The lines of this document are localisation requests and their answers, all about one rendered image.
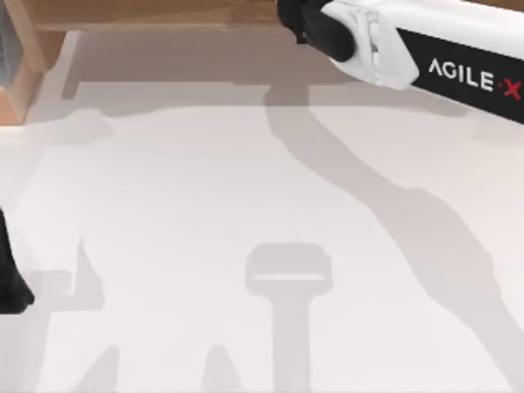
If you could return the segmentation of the wooden cupboard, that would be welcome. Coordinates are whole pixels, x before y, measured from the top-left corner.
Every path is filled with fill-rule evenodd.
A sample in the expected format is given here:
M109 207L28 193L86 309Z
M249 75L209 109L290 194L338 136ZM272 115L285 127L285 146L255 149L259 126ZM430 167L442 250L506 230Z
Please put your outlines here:
M39 0L46 31L277 29L275 0Z

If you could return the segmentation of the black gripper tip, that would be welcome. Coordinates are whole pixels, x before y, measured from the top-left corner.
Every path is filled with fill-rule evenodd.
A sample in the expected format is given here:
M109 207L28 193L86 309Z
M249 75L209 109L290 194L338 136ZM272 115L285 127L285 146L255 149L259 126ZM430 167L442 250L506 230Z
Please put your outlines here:
M34 293L17 268L6 218L0 208L0 315L22 314L34 301Z

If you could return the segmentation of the pale wooden drawer front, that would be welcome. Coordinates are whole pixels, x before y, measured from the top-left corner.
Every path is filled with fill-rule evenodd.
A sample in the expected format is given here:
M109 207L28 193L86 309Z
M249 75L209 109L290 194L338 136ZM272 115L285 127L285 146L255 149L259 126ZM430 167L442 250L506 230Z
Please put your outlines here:
M22 124L65 33L38 26L44 0L0 0L0 126Z

